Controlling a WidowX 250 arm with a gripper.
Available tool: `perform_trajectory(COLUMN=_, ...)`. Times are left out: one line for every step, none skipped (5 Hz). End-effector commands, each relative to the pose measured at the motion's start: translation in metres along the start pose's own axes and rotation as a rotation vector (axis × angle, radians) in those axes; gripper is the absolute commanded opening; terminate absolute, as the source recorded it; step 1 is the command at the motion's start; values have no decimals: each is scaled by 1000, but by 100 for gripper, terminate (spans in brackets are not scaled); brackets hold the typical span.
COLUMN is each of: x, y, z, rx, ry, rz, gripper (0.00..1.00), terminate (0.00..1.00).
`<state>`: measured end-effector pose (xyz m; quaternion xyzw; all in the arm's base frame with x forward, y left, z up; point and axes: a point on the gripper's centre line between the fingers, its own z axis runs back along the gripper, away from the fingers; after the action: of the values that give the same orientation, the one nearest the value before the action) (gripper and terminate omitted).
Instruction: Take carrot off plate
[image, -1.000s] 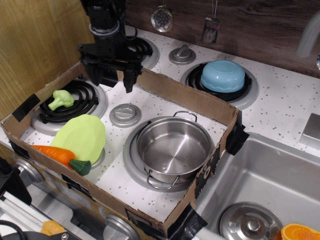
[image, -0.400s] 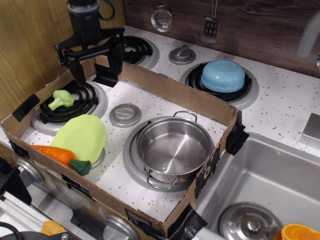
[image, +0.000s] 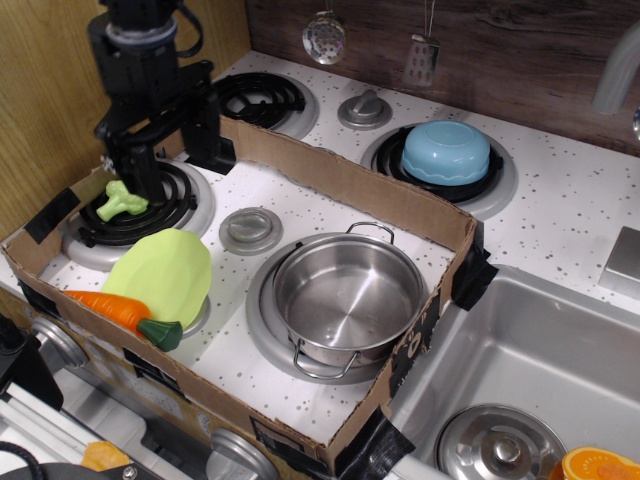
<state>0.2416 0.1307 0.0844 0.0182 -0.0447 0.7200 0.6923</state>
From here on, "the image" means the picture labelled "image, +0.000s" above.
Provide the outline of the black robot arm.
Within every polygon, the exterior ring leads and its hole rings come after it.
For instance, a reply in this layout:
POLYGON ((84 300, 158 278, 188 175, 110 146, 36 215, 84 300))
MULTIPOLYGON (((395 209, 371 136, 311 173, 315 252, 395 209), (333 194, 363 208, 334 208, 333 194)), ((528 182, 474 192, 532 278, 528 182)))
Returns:
POLYGON ((99 77, 111 105, 94 130, 104 164, 128 191, 165 201, 155 149, 174 133, 205 166, 220 154, 219 102, 209 60, 180 65, 203 46, 203 28, 181 1, 107 1, 88 26, 99 77))

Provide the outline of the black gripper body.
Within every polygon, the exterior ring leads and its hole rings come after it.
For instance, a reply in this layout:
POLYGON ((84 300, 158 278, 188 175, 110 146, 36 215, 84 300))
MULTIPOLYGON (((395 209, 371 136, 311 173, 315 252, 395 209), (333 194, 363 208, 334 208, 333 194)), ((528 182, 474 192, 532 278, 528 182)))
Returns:
POLYGON ((181 66, 175 22, 92 22, 88 36, 111 106, 94 134, 107 150, 152 149, 206 105, 213 63, 181 66))

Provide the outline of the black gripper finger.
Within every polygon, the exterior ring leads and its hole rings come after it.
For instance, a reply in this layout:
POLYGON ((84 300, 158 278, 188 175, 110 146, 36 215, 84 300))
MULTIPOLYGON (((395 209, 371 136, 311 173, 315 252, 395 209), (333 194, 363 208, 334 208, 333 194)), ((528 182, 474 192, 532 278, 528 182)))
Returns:
POLYGON ((219 106, 215 94, 194 101, 181 128, 186 152, 195 163, 215 163, 220 154, 219 106))
POLYGON ((126 146, 123 153, 105 157, 105 167, 125 183, 129 193, 151 205, 165 202, 165 191, 153 149, 145 144, 126 146))

